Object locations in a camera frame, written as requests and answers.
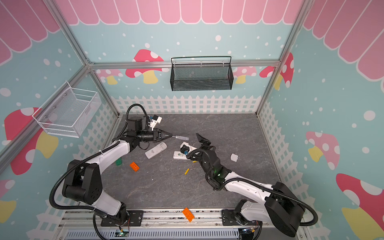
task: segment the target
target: gray work surface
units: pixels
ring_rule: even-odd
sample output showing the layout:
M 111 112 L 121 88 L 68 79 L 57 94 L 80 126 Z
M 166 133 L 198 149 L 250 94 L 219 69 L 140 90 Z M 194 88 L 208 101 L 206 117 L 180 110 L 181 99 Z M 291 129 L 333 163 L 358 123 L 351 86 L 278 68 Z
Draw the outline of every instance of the gray work surface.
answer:
M 272 162 L 260 125 L 254 114 L 162 114 L 158 127 L 173 135 L 189 137 L 190 145 L 199 148 L 196 133 L 216 146 L 221 164 L 237 174 L 257 182 L 275 184 L 277 172 Z M 117 134 L 125 124 L 120 122 Z M 148 159 L 147 150 L 136 147 L 123 156 L 122 165 L 110 165 L 101 175 L 103 189 L 127 208 L 225 207 L 234 208 L 243 195 L 225 190 L 213 191 L 205 181 L 198 162 L 173 159 L 182 140 L 172 137 L 164 141 L 167 149 Z M 142 142 L 142 148 L 148 143 Z M 238 155 L 237 162 L 230 160 Z M 135 162 L 140 169 L 129 166 Z

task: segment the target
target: remote control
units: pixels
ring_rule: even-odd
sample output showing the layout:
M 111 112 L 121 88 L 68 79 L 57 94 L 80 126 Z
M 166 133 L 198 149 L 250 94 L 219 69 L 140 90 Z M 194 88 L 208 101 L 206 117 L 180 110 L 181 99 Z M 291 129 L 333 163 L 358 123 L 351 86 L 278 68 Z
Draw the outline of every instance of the remote control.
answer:
M 162 143 L 154 146 L 150 150 L 146 151 L 145 155 L 147 156 L 148 159 L 151 159 L 152 157 L 156 156 L 157 154 L 161 153 L 162 151 L 164 151 L 166 149 L 167 149 L 167 145 L 164 142 L 162 142 Z
M 180 151 L 174 151 L 173 159 L 187 160 L 187 156 L 184 153 L 181 153 Z

